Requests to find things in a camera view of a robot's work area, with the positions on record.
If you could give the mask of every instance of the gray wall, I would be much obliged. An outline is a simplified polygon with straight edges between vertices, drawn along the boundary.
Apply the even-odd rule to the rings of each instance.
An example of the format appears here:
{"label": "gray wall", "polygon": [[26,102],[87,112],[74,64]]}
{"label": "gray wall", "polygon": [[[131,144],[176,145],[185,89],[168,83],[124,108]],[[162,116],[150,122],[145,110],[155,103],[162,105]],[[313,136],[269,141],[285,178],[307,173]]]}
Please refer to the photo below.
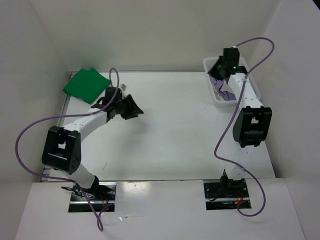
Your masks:
{"label": "gray wall", "polygon": [[[253,72],[263,104],[273,111],[266,144],[276,173],[286,178],[307,240],[318,240],[320,11],[312,0],[281,0],[263,35],[275,43],[270,60]],[[250,65],[269,49],[261,41]]]}
{"label": "gray wall", "polygon": [[[67,69],[203,70],[260,36],[278,0],[30,0]],[[254,43],[241,49],[245,58]]]}
{"label": "gray wall", "polygon": [[[0,0],[0,238],[11,240],[30,191],[33,176],[14,154],[19,132],[39,118],[59,113],[68,74],[28,0]],[[41,172],[46,122],[25,134],[20,153]]]}

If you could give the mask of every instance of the purple cable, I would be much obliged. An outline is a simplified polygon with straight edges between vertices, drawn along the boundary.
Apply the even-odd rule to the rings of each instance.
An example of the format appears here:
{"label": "purple cable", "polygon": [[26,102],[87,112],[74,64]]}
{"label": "purple cable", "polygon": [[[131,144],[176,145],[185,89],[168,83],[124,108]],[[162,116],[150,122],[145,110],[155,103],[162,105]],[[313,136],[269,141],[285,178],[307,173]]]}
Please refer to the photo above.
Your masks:
{"label": "purple cable", "polygon": [[[247,74],[246,74],[245,77],[244,77],[245,80],[248,78],[249,74],[250,74],[256,67],[258,67],[258,66],[259,66],[261,63],[263,63],[268,57],[270,57],[270,55],[272,54],[272,52],[273,52],[274,49],[275,49],[275,44],[274,44],[274,42],[273,42],[271,39],[269,39],[269,38],[266,38],[266,37],[255,37],[255,38],[251,38],[251,39],[249,39],[249,40],[243,41],[243,42],[235,45],[236,47],[238,47],[238,46],[240,46],[240,45],[242,45],[242,44],[245,44],[245,43],[247,43],[247,42],[251,42],[251,41],[253,41],[253,40],[260,40],[260,39],[261,39],[261,40],[266,40],[266,41],[270,42],[271,45],[272,45],[272,49],[271,49],[271,51],[269,52],[269,54],[268,54],[264,59],[262,59],[262,60],[261,60],[260,62],[258,62],[256,65],[254,65],[254,66],[247,72]],[[232,160],[223,158],[223,157],[221,157],[221,156],[218,156],[218,154],[217,154],[218,148],[219,148],[222,140],[224,139],[225,135],[227,134],[229,128],[231,127],[231,125],[232,125],[232,123],[233,123],[233,121],[234,121],[234,119],[235,119],[235,117],[236,117],[237,110],[238,110],[238,108],[239,108],[239,106],[240,106],[240,102],[241,102],[242,97],[243,97],[243,94],[244,94],[245,85],[246,85],[246,81],[243,82],[242,89],[241,89],[241,93],[240,93],[240,96],[239,96],[239,100],[238,100],[238,103],[236,104],[236,107],[235,107],[235,110],[234,110],[234,112],[233,112],[233,115],[232,115],[232,117],[231,117],[231,119],[230,119],[230,122],[229,122],[228,125],[226,126],[226,128],[225,128],[224,132],[222,133],[222,135],[221,135],[218,143],[217,143],[216,146],[215,146],[214,156],[215,156],[217,159],[220,159],[220,160],[223,160],[223,161],[225,161],[225,162],[228,162],[228,163],[232,163],[232,164],[234,164],[234,165],[237,165],[238,167],[240,167],[241,169],[243,169],[246,173],[248,173],[248,174],[256,181],[256,183],[259,185],[259,187],[260,187],[260,189],[261,189],[261,192],[262,192],[262,195],[263,195],[263,204],[262,204],[262,207],[260,208],[259,211],[257,211],[257,212],[254,213],[254,214],[245,214],[245,213],[241,212],[241,211],[240,211],[240,205],[243,204],[243,203],[245,203],[245,202],[248,202],[247,200],[241,201],[241,202],[238,203],[238,205],[237,205],[237,210],[239,211],[239,213],[240,213],[241,215],[243,215],[243,216],[245,216],[245,217],[255,217],[255,216],[259,215],[259,214],[264,210],[264,208],[265,208],[265,206],[266,206],[266,194],[265,194],[265,191],[264,191],[263,187],[261,186],[261,183],[259,182],[259,180],[258,180],[251,172],[249,172],[247,169],[245,169],[241,164],[239,164],[239,163],[237,163],[237,162],[235,162],[235,161],[232,161]]]}
{"label": "purple cable", "polygon": [[94,209],[94,207],[92,206],[92,204],[90,203],[90,200],[87,196],[87,194],[85,193],[85,191],[83,190],[83,188],[78,184],[76,183],[75,181],[69,179],[69,178],[64,178],[64,177],[55,177],[55,176],[46,176],[46,175],[42,175],[42,174],[39,174],[37,172],[34,172],[32,171],[31,169],[29,169],[21,160],[20,158],[20,155],[19,155],[19,141],[22,137],[22,135],[29,129],[31,128],[32,126],[38,124],[38,123],[41,123],[41,122],[44,122],[44,121],[47,121],[47,120],[51,120],[51,119],[61,119],[61,118],[73,118],[73,117],[87,117],[87,116],[90,116],[90,115],[94,115],[94,114],[97,114],[103,110],[105,110],[106,108],[108,108],[110,106],[110,104],[113,102],[113,100],[116,98],[117,96],[117,93],[119,91],[119,84],[120,84],[120,78],[119,78],[119,73],[118,71],[113,67],[110,69],[109,71],[109,78],[110,78],[110,81],[111,81],[111,72],[112,70],[115,71],[116,73],[116,77],[117,77],[117,83],[116,83],[116,90],[114,91],[114,94],[112,96],[112,98],[110,99],[110,101],[103,107],[101,108],[100,110],[98,111],[95,111],[95,112],[90,112],[90,113],[85,113],[85,114],[71,114],[71,115],[58,115],[58,116],[48,116],[48,117],[44,117],[42,119],[39,119],[37,121],[34,121],[32,123],[30,123],[28,126],[26,126],[18,135],[18,137],[16,138],[16,141],[15,141],[15,146],[14,146],[14,151],[15,151],[15,156],[16,156],[16,159],[18,160],[19,164],[29,173],[37,176],[37,177],[40,177],[40,178],[47,178],[47,179],[55,179],[55,180],[62,180],[62,181],[65,181],[65,182],[71,182],[71,183],[75,183],[75,185],[77,185],[77,187],[81,190],[82,194],[84,195],[85,199],[87,200],[88,202],[88,205],[89,207],[91,208],[92,212],[94,213],[95,217],[97,218],[97,225],[98,225],[98,229],[102,232],[104,230],[104,226],[101,222],[101,219],[100,219],[100,216],[101,216],[101,213],[104,212],[105,210],[107,209],[102,209],[104,211],[101,210],[100,214],[98,215]]}

